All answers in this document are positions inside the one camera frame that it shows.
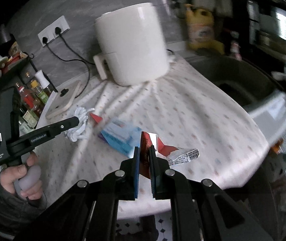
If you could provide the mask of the person's left hand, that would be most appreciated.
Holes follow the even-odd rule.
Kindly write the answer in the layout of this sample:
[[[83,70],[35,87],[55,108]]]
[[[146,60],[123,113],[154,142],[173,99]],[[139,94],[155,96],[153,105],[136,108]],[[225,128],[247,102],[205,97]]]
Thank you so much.
[[[42,197],[41,168],[37,165],[38,157],[31,152],[25,163],[10,166],[0,173],[1,186],[11,194],[31,200]]]

